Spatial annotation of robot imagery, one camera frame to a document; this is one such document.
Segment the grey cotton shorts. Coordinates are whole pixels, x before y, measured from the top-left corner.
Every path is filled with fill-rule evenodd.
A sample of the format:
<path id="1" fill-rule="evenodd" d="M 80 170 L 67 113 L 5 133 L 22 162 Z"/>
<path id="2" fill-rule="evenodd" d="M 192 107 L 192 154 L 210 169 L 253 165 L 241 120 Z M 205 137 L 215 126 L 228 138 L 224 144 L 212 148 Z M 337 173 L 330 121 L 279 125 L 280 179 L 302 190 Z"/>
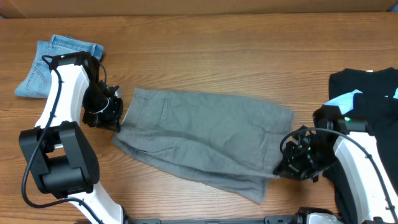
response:
<path id="1" fill-rule="evenodd" d="M 136 88 L 112 142 L 162 171 L 261 203 L 293 119 L 270 101 Z"/>

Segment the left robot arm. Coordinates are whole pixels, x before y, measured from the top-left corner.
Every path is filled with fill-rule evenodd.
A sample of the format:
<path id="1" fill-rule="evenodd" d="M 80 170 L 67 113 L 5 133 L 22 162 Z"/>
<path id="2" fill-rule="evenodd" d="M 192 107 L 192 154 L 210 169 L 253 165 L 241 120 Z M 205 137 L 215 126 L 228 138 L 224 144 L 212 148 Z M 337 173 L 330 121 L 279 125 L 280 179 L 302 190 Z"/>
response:
<path id="1" fill-rule="evenodd" d="M 27 161 L 21 194 L 33 208 L 61 203 L 76 206 L 91 223 L 131 223 L 100 182 L 95 151 L 80 128 L 120 132 L 123 100 L 118 86 L 99 78 L 103 65 L 88 52 L 44 55 L 52 85 L 34 128 L 21 131 L 19 145 Z"/>

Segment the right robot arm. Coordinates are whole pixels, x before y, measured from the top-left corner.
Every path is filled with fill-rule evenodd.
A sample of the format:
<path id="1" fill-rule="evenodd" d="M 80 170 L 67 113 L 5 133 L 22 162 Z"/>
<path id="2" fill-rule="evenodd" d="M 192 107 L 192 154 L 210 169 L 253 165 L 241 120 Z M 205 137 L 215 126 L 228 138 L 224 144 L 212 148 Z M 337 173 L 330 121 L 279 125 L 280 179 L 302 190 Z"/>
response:
<path id="1" fill-rule="evenodd" d="M 302 126 L 280 142 L 282 160 L 273 170 L 286 179 L 330 180 L 339 210 L 301 208 L 294 223 L 397 223 L 397 193 L 379 157 L 368 122 L 322 105 L 312 128 Z"/>

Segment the light blue garment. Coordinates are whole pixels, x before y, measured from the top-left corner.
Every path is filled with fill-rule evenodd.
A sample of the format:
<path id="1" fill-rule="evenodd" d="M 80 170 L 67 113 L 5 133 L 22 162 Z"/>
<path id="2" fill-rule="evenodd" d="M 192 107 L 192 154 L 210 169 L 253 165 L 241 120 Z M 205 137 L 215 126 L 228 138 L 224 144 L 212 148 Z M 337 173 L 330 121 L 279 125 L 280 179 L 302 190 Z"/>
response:
<path id="1" fill-rule="evenodd" d="M 397 115 L 397 91 L 394 96 L 389 96 L 354 90 L 327 101 L 322 108 L 335 110 L 340 115 Z"/>

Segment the folded blue denim jeans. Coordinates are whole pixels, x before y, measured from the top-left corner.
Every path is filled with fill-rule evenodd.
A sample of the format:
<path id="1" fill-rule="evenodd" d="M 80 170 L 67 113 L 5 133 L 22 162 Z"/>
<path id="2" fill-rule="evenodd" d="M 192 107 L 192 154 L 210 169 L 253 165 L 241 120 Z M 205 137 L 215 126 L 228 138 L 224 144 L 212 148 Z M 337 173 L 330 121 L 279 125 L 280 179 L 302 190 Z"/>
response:
<path id="1" fill-rule="evenodd" d="M 52 85 L 52 78 L 49 66 L 42 60 L 42 56 L 63 55 L 81 51 L 89 52 L 100 60 L 103 56 L 104 47 L 100 44 L 55 34 L 49 41 L 39 40 L 30 71 L 24 81 L 15 89 L 14 94 L 19 97 L 46 99 Z"/>

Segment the black t-shirt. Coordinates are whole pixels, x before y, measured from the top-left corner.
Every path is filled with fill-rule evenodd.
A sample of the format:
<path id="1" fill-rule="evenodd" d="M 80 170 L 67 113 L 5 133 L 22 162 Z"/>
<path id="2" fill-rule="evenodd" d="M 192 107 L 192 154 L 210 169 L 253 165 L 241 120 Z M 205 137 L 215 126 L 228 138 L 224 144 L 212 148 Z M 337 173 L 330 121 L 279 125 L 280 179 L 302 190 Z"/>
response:
<path id="1" fill-rule="evenodd" d="M 329 99 L 359 90 L 353 100 L 352 116 L 363 116 L 374 131 L 377 149 L 394 190 L 397 190 L 397 70 L 377 72 L 344 69 L 330 75 Z M 335 188 L 335 201 L 345 223 L 358 221 L 348 178 L 339 161 L 323 175 Z"/>

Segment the brown cardboard backdrop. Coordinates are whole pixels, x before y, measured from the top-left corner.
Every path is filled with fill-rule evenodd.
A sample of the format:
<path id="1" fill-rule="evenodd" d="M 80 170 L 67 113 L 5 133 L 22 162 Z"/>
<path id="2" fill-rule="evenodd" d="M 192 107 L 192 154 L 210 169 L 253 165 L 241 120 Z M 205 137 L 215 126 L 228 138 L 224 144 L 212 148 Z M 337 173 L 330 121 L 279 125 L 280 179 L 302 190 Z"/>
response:
<path id="1" fill-rule="evenodd" d="M 1 0 L 7 18 L 386 11 L 395 0 Z"/>

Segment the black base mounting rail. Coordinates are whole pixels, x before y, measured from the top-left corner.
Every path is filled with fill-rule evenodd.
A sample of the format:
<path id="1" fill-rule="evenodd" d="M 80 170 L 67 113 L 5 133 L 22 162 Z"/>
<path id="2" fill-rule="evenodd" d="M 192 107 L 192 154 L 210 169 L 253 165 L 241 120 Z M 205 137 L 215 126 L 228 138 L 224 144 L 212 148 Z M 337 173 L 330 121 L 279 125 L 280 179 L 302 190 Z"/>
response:
<path id="1" fill-rule="evenodd" d="M 266 216 L 264 218 L 243 219 L 210 219 L 210 220 L 160 220 L 160 219 L 129 219 L 130 224 L 291 224 L 293 216 Z"/>

